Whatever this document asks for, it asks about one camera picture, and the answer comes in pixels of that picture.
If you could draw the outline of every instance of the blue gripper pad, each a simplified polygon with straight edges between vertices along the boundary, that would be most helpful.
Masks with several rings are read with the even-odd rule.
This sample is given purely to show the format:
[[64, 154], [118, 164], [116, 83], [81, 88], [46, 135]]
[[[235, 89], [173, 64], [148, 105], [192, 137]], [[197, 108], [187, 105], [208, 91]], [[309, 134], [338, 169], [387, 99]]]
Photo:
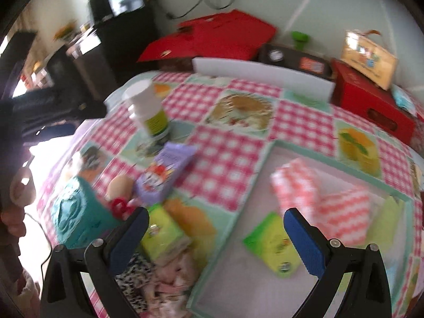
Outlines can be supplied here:
[[320, 279], [325, 271], [326, 257], [309, 233], [312, 226], [296, 208], [290, 208], [285, 212], [283, 222], [306, 269], [311, 275], [318, 276]]
[[136, 247], [149, 227], [149, 213], [145, 208], [137, 208], [126, 220], [112, 241], [109, 254], [109, 273], [113, 276], [122, 274], [127, 268]]

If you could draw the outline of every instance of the red box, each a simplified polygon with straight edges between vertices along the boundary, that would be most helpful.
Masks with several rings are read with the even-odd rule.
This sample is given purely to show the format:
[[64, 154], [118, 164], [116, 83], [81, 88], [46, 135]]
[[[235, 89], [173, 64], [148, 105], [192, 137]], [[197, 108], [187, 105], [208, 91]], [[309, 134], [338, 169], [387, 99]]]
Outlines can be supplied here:
[[331, 103], [379, 126], [409, 145], [415, 128], [412, 115], [397, 107], [391, 93], [343, 62], [332, 60], [337, 74]]

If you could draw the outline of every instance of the label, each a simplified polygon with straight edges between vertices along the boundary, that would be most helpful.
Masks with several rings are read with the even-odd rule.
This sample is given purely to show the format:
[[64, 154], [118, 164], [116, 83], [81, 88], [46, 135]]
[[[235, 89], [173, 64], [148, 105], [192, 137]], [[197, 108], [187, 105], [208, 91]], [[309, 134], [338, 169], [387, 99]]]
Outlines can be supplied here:
[[281, 50], [271, 50], [268, 54], [269, 58], [273, 62], [281, 61], [284, 57], [284, 54]]
[[163, 110], [159, 111], [144, 123], [153, 137], [162, 134], [168, 128], [168, 118]]
[[324, 63], [312, 60], [308, 57], [302, 57], [300, 59], [299, 68], [317, 74], [324, 73]]

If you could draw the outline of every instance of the pink striped cloth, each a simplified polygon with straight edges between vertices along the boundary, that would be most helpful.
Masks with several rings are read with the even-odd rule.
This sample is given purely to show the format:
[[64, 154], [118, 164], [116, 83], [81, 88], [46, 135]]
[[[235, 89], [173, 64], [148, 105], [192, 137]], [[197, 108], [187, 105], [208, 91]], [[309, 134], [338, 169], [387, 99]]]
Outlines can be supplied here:
[[301, 158], [277, 168], [271, 183], [283, 216], [289, 208], [297, 208], [309, 224], [316, 226], [320, 194], [317, 176]]
[[271, 183], [282, 216], [294, 207], [327, 239], [339, 239], [346, 246], [365, 242], [370, 225], [370, 199], [366, 187], [355, 186], [321, 197], [317, 174], [301, 158], [277, 168], [271, 175]]
[[339, 239], [345, 246], [365, 242], [370, 225], [370, 199], [366, 187], [324, 196], [319, 206], [321, 221], [317, 226], [327, 237]]

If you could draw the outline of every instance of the screw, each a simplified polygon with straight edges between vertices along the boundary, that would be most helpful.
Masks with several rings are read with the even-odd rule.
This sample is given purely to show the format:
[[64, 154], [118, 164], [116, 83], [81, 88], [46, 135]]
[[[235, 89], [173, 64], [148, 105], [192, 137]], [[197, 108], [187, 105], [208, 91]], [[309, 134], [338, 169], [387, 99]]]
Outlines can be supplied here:
[[160, 231], [160, 227], [156, 224], [153, 224], [149, 227], [149, 235], [151, 237], [154, 237], [155, 235], [157, 235]]
[[378, 251], [378, 245], [377, 244], [370, 244], [370, 249], [372, 251]]
[[330, 240], [330, 245], [334, 248], [338, 248], [340, 247], [340, 245], [342, 245], [342, 243], [340, 243], [340, 240], [337, 239], [331, 239]]
[[100, 238], [96, 239], [92, 242], [92, 244], [95, 248], [99, 248], [100, 246], [103, 245], [103, 239], [100, 239]]
[[63, 248], [64, 248], [63, 244], [57, 245], [57, 246], [54, 248], [54, 252], [60, 252], [60, 251], [62, 251], [62, 250], [63, 250]]

